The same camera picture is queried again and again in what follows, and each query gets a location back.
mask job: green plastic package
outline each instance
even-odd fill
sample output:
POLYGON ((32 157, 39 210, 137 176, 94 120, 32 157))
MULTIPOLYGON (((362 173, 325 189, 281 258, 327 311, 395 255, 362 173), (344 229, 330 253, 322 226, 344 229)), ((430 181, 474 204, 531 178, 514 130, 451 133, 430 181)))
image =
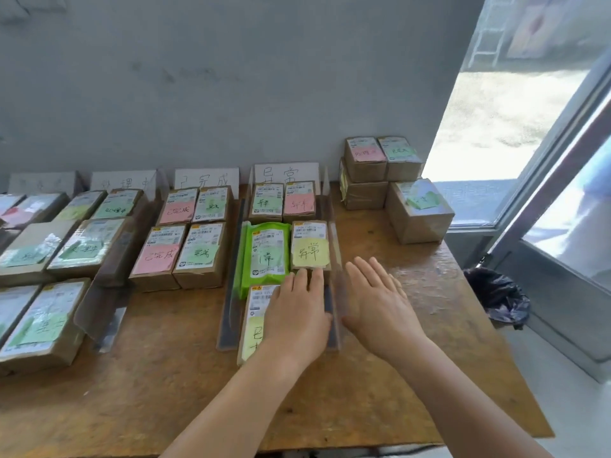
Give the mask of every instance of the green plastic package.
POLYGON ((268 222, 249 225, 244 248, 244 267, 240 298, 248 296, 251 286, 281 284, 288 275, 288 223, 268 222))

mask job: wall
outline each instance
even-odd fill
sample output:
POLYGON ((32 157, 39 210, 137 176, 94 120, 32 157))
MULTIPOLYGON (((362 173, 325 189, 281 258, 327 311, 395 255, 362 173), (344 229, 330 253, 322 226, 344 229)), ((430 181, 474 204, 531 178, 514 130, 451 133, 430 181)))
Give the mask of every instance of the wall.
POLYGON ((483 0, 66 0, 0 25, 0 172, 431 148, 483 0))

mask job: table surface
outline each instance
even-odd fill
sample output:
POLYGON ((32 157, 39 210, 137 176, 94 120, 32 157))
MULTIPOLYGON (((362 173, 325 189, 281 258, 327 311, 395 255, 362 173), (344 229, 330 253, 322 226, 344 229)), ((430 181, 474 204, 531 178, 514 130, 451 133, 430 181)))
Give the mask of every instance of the table surface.
MULTIPOLYGON (((397 277, 428 336, 535 437, 553 435, 445 244, 400 246, 384 211, 346 211, 333 188, 343 261, 378 260, 397 277)), ((109 354, 83 347, 69 368, 0 379, 4 458, 158 455, 237 371, 218 352, 223 289, 132 298, 109 354)), ((289 393, 262 450, 439 443, 412 390, 352 337, 289 393)))

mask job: black plastic bag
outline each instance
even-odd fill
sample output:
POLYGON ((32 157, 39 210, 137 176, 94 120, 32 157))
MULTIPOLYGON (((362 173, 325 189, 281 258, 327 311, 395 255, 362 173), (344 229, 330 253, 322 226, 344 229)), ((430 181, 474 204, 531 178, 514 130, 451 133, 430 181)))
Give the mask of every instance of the black plastic bag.
POLYGON ((530 316, 530 299, 511 278, 483 267, 463 273, 493 322, 522 329, 530 316))

